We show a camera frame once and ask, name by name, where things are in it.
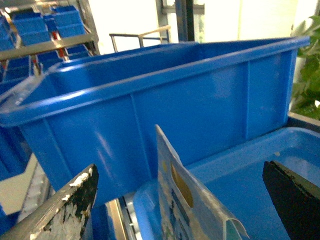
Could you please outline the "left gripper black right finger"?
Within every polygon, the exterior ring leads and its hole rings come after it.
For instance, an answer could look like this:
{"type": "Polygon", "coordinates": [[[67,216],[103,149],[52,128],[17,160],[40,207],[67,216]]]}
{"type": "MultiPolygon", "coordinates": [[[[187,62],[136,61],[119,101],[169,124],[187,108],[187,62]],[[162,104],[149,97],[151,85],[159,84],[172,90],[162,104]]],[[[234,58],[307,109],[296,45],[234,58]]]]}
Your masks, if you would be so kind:
{"type": "Polygon", "coordinates": [[[262,179],[291,240],[320,238],[320,188],[277,161],[265,161],[262,179]]]}

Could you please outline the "left gripper left finger worn black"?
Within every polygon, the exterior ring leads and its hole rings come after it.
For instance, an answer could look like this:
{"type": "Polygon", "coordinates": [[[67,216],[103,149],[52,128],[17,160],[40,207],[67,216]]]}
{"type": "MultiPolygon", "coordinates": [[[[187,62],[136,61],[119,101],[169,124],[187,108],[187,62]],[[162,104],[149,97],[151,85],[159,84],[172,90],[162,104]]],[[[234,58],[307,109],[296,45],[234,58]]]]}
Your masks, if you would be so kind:
{"type": "Polygon", "coordinates": [[[0,236],[2,240],[82,240],[98,190],[95,164],[82,172],[0,236]]]}

